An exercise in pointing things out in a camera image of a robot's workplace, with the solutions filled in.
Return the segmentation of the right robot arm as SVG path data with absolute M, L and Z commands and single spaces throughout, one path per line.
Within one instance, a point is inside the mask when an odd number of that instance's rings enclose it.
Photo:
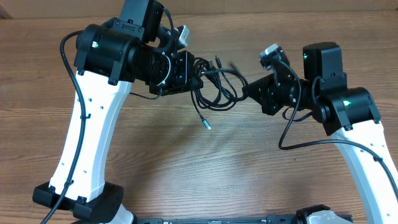
M 396 223 L 397 169 L 373 97 L 365 88 L 348 87 L 338 44 L 306 45 L 302 57 L 304 77 L 299 78 L 282 47 L 272 44 L 259 55 L 268 76 L 245 86 L 244 94 L 268 115 L 283 107 L 309 110 L 348 165 L 368 222 Z

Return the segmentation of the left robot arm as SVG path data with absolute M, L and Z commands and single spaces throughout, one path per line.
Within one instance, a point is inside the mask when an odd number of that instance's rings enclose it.
M 35 203 L 69 210 L 82 223 L 132 223 L 124 189 L 104 177 L 119 112 L 136 80 L 156 97 L 203 87 L 186 51 L 186 26 L 164 27 L 169 11 L 155 0 L 129 0 L 121 15 L 74 32 L 76 57 L 66 68 L 75 101 L 62 156 L 52 178 L 34 189 Z

